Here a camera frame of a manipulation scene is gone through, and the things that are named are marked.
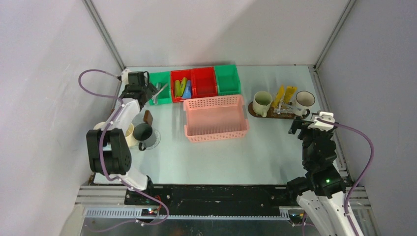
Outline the light green mug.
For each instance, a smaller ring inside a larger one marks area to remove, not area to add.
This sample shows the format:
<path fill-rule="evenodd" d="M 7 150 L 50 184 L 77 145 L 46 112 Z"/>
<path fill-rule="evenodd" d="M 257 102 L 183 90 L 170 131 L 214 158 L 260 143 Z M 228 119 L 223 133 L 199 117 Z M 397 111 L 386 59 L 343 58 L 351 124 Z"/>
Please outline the light green mug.
<path fill-rule="evenodd" d="M 252 102 L 253 111 L 257 115 L 266 117 L 272 104 L 272 95 L 267 91 L 259 91 L 254 95 Z"/>

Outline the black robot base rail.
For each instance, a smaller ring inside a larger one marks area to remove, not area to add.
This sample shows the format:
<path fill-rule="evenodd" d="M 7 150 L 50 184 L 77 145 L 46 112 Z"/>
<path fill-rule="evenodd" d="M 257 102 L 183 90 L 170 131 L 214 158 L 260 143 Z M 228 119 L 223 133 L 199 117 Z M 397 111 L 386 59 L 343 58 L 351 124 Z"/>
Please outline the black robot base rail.
<path fill-rule="evenodd" d="M 170 217 L 282 216 L 280 210 L 298 207 L 284 185 L 155 184 L 145 193 L 156 199 L 127 190 L 124 204 L 160 207 L 161 201 L 168 207 Z"/>

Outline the brown wooden toothbrush holder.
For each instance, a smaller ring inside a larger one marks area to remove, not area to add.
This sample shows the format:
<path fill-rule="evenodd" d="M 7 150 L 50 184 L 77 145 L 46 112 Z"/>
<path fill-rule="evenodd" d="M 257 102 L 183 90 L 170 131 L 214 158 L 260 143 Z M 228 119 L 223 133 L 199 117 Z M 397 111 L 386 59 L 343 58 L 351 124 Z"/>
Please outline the brown wooden toothbrush holder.
<path fill-rule="evenodd" d="M 153 123 L 153 116 L 149 110 L 145 110 L 143 122 L 152 126 Z"/>

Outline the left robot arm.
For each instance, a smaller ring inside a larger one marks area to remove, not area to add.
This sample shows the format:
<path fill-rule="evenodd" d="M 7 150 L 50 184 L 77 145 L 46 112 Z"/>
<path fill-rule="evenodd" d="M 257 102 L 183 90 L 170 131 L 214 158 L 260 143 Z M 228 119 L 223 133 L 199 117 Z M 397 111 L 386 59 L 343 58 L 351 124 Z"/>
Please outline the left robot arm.
<path fill-rule="evenodd" d="M 89 165 L 94 173 L 104 175 L 108 181 L 117 180 L 130 190 L 137 191 L 136 198 L 149 205 L 155 200 L 155 191 L 148 187 L 149 177 L 132 167 L 125 133 L 135 116 L 159 91 L 150 82 L 147 71 L 128 72 L 127 80 L 119 96 L 98 94 L 80 85 L 91 95 L 114 99 L 119 103 L 100 128 L 91 129 L 86 134 Z"/>

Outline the cream mug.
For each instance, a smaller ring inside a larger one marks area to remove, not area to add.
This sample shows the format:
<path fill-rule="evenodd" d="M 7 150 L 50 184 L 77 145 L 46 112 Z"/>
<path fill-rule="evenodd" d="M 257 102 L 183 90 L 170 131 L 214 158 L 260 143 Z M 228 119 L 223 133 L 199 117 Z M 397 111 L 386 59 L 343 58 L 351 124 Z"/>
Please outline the cream mug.
<path fill-rule="evenodd" d="M 134 138 L 133 132 L 134 132 L 134 126 L 132 123 L 130 123 L 125 133 L 125 140 L 129 148 L 137 144 L 137 140 Z"/>

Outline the white mug dark rim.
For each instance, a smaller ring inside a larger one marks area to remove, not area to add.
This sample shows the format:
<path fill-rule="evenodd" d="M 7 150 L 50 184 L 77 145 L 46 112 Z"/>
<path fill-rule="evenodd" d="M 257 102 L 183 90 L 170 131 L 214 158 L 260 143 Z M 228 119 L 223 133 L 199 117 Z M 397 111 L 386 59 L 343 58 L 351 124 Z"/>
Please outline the white mug dark rim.
<path fill-rule="evenodd" d="M 299 91 L 295 96 L 294 114 L 300 117 L 310 115 L 310 108 L 315 104 L 315 96 L 308 91 Z"/>

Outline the white toothbrush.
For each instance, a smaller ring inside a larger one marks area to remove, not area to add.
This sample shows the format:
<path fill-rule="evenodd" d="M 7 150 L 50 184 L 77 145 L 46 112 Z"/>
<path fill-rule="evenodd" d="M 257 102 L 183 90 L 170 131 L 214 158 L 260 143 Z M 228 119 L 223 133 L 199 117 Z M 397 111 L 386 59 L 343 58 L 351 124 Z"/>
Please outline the white toothbrush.
<path fill-rule="evenodd" d="M 282 106 L 282 108 L 284 109 L 284 110 L 301 110 L 301 108 L 298 108 L 297 106 L 293 106 L 293 105 L 290 105 L 290 104 L 284 104 L 283 106 Z"/>

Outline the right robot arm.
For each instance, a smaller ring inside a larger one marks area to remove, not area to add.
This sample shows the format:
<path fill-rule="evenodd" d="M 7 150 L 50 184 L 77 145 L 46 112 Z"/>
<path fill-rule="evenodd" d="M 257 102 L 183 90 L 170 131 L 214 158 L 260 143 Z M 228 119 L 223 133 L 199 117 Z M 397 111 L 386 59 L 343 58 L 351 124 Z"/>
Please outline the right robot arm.
<path fill-rule="evenodd" d="M 299 131 L 302 141 L 304 177 L 286 184 L 286 199 L 301 206 L 319 233 L 323 236 L 361 236 L 363 232 L 352 213 L 349 193 L 340 173 L 334 166 L 337 158 L 336 143 L 332 140 L 334 119 L 324 116 L 303 121 L 295 118 L 289 134 Z"/>

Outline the black mug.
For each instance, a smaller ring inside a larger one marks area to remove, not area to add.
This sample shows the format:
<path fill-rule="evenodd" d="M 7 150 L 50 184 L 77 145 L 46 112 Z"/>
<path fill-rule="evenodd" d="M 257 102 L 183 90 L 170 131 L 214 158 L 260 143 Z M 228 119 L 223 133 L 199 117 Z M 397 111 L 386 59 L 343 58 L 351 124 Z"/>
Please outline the black mug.
<path fill-rule="evenodd" d="M 144 151 L 153 146 L 157 141 L 157 137 L 152 126 L 146 123 L 141 123 L 135 126 L 133 136 L 139 142 L 138 148 L 140 151 Z"/>

